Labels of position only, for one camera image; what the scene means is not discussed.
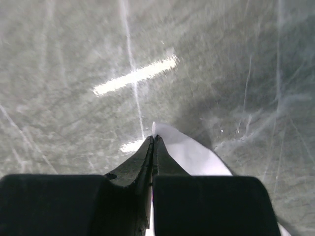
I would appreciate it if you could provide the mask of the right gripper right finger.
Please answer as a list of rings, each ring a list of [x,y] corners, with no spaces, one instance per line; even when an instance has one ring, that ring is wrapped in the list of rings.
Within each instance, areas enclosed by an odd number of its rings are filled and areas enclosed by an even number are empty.
[[[261,181],[243,176],[191,176],[154,140],[154,231],[157,236],[278,236]]]

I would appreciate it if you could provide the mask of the white printed t shirt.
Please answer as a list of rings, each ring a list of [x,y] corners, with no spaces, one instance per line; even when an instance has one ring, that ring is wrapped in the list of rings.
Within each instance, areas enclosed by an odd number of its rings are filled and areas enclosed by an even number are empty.
[[[153,123],[153,137],[162,137],[170,156],[191,176],[235,176],[223,161],[210,149],[176,128],[164,124]],[[154,231],[154,208],[151,213]],[[289,235],[289,231],[279,222],[280,236]]]

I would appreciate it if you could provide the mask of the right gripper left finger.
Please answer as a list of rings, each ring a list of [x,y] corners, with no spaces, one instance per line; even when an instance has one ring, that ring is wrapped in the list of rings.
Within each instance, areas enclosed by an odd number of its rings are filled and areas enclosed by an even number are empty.
[[[3,236],[143,236],[150,226],[153,138],[104,175],[0,180]]]

